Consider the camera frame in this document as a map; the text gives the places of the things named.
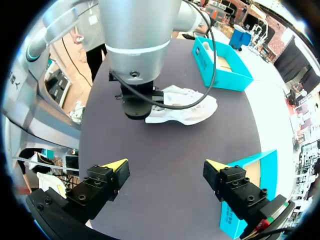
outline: dark table surface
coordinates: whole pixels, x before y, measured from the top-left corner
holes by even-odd
[[[204,93],[192,55],[194,41],[172,39],[154,85]],[[205,159],[227,164],[261,151],[244,92],[213,88],[218,108],[207,120],[185,126],[146,124],[122,111],[118,82],[109,82],[108,60],[96,75],[82,121],[80,177],[94,164],[128,158],[131,176],[114,202],[91,221],[93,229],[122,240],[230,239],[219,229],[221,203],[203,178]]]

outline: white fabric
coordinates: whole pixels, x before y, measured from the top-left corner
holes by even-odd
[[[101,26],[100,10],[99,5],[96,5],[97,3],[98,0],[93,0],[80,3],[76,6],[76,11],[79,16],[77,29],[79,34],[84,36],[82,46],[86,52],[105,43],[105,37]],[[93,25],[90,24],[90,17],[92,16],[96,16],[97,18],[97,23]]]
[[[189,105],[203,96],[200,92],[187,88],[179,88],[175,85],[165,88],[163,92],[163,102],[170,106]],[[217,110],[217,107],[217,100],[212,96],[207,96],[194,107],[182,110],[153,106],[145,122],[147,124],[158,124],[167,121],[178,121],[184,125],[194,125],[209,118]]]
[[[42,189],[44,192],[50,188],[55,190],[58,194],[62,197],[66,197],[66,187],[63,182],[56,176],[43,174],[40,172],[36,173],[36,176],[39,179],[39,188]]]

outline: red object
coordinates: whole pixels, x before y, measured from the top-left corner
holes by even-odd
[[[217,11],[213,12],[213,14],[212,14],[212,18],[213,18],[213,19],[215,19],[215,18],[216,18],[217,13],[218,13]]]
[[[260,223],[255,227],[254,231],[261,232],[265,230],[270,225],[267,219],[262,219]]]

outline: wire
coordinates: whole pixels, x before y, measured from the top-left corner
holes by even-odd
[[[79,69],[78,69],[77,66],[75,65],[74,61],[72,60],[72,58],[71,58],[71,56],[70,56],[70,54],[69,54],[69,52],[68,52],[68,49],[67,49],[67,47],[66,47],[66,45],[65,45],[64,38],[62,37],[61,40],[62,40],[64,49],[65,49],[66,53],[68,54],[68,56],[69,56],[72,64],[74,65],[74,67],[76,68],[76,70],[78,71],[78,73],[79,73],[82,77],[84,77],[84,79],[85,79],[86,82],[89,84],[89,86],[92,87],[92,85],[89,83],[88,79],[79,71]]]
[[[278,233],[282,233],[282,232],[292,232],[293,230],[294,230],[293,227],[279,228],[279,229],[276,229],[276,230],[273,230],[273,231],[259,233],[257,236],[251,237],[248,240],[259,240],[259,239],[268,237],[268,236],[273,235],[273,234],[278,234]]]
[[[145,100],[146,102],[156,105],[160,108],[165,108],[165,109],[172,109],[172,110],[183,110],[183,109],[189,109],[192,108],[196,105],[198,105],[200,102],[202,102],[202,100],[204,100],[208,95],[209,92],[211,90],[211,88],[214,85],[215,82],[215,78],[216,78],[216,59],[217,59],[217,51],[216,51],[216,42],[215,42],[215,37],[214,34],[212,32],[211,26],[209,24],[209,22],[207,21],[206,17],[203,15],[203,13],[201,12],[201,10],[194,4],[188,2],[188,0],[183,0],[184,2],[188,3],[190,6],[192,6],[194,9],[196,9],[200,15],[202,16],[202,18],[204,19],[205,23],[207,24],[209,31],[210,31],[210,35],[212,37],[212,44],[213,44],[213,55],[214,55],[214,59],[213,59],[213,75],[212,75],[212,79],[211,79],[211,83],[207,89],[207,91],[204,93],[204,95],[199,98],[197,101],[195,101],[194,103],[191,103],[189,105],[185,105],[185,106],[172,106],[172,105],[166,105],[166,104],[162,104],[156,101],[153,101],[152,99],[146,97],[145,95],[143,95],[142,93],[138,92],[137,90],[135,90],[132,86],[130,86],[128,83],[126,83],[124,80],[122,80],[114,71],[112,71],[112,75],[127,89],[130,90],[130,92],[132,92],[133,94],[137,95],[139,98],[141,98],[142,100]]]
[[[84,10],[82,13],[80,13],[80,14],[78,15],[78,17],[81,16],[82,14],[84,14],[86,11],[89,11],[89,10],[92,9],[93,7],[97,6],[98,4],[99,4],[99,3],[96,3],[95,5],[92,5],[91,7],[88,7],[86,10]]]

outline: teal plastic bin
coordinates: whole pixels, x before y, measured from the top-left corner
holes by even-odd
[[[202,45],[203,42],[209,43],[211,49],[213,49],[213,43],[211,39],[198,36],[194,40],[192,53],[200,70],[204,85],[209,87],[214,72],[214,63]],[[242,62],[240,57],[231,46],[218,41],[215,42],[215,46],[217,56],[225,58],[231,67],[232,72],[216,69],[213,87],[243,92],[253,81],[253,77],[248,71],[246,65]]]
[[[260,160],[260,188],[268,189],[267,199],[272,201],[276,197],[277,179],[278,179],[278,155],[277,150],[257,153],[244,159],[229,163],[234,167],[244,168]],[[228,204],[223,201],[221,204],[220,229],[228,234],[232,239],[238,238],[246,228],[245,220],[239,220]]]
[[[55,157],[54,151],[48,149],[42,149],[42,154],[48,159],[53,159]]]

